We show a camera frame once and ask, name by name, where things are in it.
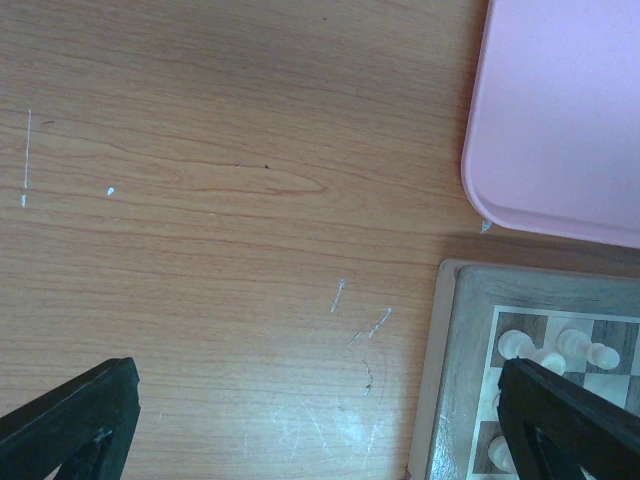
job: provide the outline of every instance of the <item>chessboard border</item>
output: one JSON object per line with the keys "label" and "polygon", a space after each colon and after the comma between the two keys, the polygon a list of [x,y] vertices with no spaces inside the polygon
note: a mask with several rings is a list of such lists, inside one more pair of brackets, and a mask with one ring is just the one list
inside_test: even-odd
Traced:
{"label": "chessboard border", "polygon": [[635,318],[640,281],[445,260],[438,270],[409,478],[466,477],[471,452],[456,442],[455,424],[466,418],[475,425],[496,306]]}

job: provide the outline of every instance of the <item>pink plastic lid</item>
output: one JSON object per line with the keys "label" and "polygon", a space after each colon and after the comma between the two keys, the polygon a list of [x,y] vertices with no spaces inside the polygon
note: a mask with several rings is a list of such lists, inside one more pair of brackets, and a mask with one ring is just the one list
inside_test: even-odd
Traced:
{"label": "pink plastic lid", "polygon": [[640,247],[640,1],[493,0],[462,176],[499,225]]}

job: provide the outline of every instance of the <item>table top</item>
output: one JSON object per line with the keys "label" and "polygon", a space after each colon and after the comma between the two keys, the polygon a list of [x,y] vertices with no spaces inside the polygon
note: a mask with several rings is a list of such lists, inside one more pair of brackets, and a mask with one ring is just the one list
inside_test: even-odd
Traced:
{"label": "table top", "polygon": [[400,478],[444,258],[640,273],[480,235],[486,2],[3,7],[0,414],[132,356],[124,478]]}

